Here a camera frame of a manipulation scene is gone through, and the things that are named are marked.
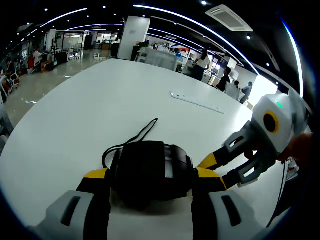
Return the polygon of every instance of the black strap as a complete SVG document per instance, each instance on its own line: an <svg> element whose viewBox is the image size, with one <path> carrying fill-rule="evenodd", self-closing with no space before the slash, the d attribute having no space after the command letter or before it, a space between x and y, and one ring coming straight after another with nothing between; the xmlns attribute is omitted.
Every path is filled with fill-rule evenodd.
<svg viewBox="0 0 320 240"><path fill-rule="evenodd" d="M138 140L137 142L143 141L143 140L145 139L145 137L148 135L148 133L151 131L151 129L155 126L155 124L156 124L157 121L158 121L158 118L153 119L151 122L149 122L149 124L148 124L147 126L145 126L145 127L139 132L139 134L138 134L137 136L134 136L133 138L129 139L127 142L125 142L125 143L123 143L123 144L120 144L120 145L116 145L116 146L113 146L113 147L108 148L108 149L103 153L103 155L102 155L102 166L103 166L104 168L107 168L107 165L106 165L106 157L107 157L108 154L112 153L113 151L116 151L116 150L119 150L119 149L123 148L123 147L124 147L126 144L128 144L128 143L131 143L131 142L137 140L137 139L139 138L140 134L141 134L143 131L145 131L145 130L153 123L153 124L151 125L150 129L149 129L149 130L143 135L143 137L142 137L140 140Z"/></svg>

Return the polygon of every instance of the ceiling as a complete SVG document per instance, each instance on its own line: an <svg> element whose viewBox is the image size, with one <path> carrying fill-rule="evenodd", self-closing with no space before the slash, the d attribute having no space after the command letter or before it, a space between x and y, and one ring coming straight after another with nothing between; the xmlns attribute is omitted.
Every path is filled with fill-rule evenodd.
<svg viewBox="0 0 320 240"><path fill-rule="evenodd" d="M298 20L297 14L288 10L289 5L286 5L287 3L282 3L281 1L277 1L277 3L272 1L264 3L256 0L245 2L209 0L207 1L206 6L202 5L199 0L191 0L188 3L187 1L172 0L161 0L157 2L154 0L113 2L95 0L93 3L65 0L55 0L54 2L30 0L29 2L23 1L21 3L6 1L1 8L2 19L12 19L13 13L17 17L14 17L14 21L9 21L2 25L5 28L5 34L2 34L0 37L0 59L3 59L9 51L20 44L23 38L27 40L28 38L33 38L33 35L37 38L43 35L42 31L47 32L49 29L52 29L53 26L57 30L66 30L93 24L122 24L123 19L126 19L128 16L142 17L142 15L145 15L146 18L151 19L150 28L181 36L208 50L224 53L221 48L217 47L217 45L220 45L230 54L234 55L247 70L254 72L252 67L246 63L243 57L207 30L178 16L157 10L133 7L133 4L172 11L209 27L233 44L250 62L269 70L299 91L296 57L281 18L283 18L289 26L292 26L292 34L295 38L297 36L298 44L300 35L297 34L297 31L303 30L303 27L305 26L301 25L303 19L300 18L300 20ZM249 24L253 29L253 32L249 33L251 35L250 40L247 39L248 32L230 31L205 14L206 11L221 4L228 6ZM88 9L62 17L39 28L40 25L47 23L58 16L82 8ZM117 32L118 29L120 29L120 32L122 31L122 26L118 25L102 26L101 28L115 32ZM35 29L38 30L27 37L27 34ZM207 36L215 43L212 43L212 41L207 38L203 38L201 34L198 34L195 31ZM163 37L168 35L154 30L150 30L149 32ZM199 49L197 45L183 39L179 38L177 41ZM307 49L306 45L302 44L302 47L304 50Z"/></svg>

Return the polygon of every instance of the robotic arm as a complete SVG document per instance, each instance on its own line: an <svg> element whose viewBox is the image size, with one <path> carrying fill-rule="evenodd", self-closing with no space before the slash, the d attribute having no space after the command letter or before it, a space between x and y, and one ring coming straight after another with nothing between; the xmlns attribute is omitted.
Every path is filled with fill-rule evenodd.
<svg viewBox="0 0 320 240"><path fill-rule="evenodd" d="M197 169L215 170L258 146L252 159L221 178L226 189L257 181L261 173L276 163L293 136L299 136L305 130L307 118L307 109L296 92L290 92L289 96L265 95L253 109L251 121L232 134L222 148L210 153ZM245 176L251 169L254 171Z"/></svg>

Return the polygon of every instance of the white column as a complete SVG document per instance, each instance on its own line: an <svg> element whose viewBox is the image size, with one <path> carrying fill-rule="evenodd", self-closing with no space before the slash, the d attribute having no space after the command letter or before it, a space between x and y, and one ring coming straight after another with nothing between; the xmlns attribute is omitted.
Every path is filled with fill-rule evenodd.
<svg viewBox="0 0 320 240"><path fill-rule="evenodd" d="M51 29L46 34L47 34L47 38L46 38L46 43L44 43L44 45L46 45L46 49L48 49L50 51L50 49L52 47L52 39L55 39L55 37L56 37L56 30Z"/></svg>
<svg viewBox="0 0 320 240"><path fill-rule="evenodd" d="M91 45L93 45L94 42L97 40L97 36L98 36L98 32L97 32L97 31L92 32L92 42L91 42Z"/></svg>
<svg viewBox="0 0 320 240"><path fill-rule="evenodd" d="M144 42L146 40L149 26L149 18L137 16L128 17L119 47L119 59L131 59L133 48L137 42Z"/></svg>

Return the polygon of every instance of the yellow circular joint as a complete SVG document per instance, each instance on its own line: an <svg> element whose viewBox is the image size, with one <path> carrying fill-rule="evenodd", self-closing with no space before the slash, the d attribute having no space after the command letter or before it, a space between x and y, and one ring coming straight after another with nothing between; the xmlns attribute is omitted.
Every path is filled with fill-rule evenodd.
<svg viewBox="0 0 320 240"><path fill-rule="evenodd" d="M264 127L272 134L279 130L279 121L274 112L268 110L263 116Z"/></svg>

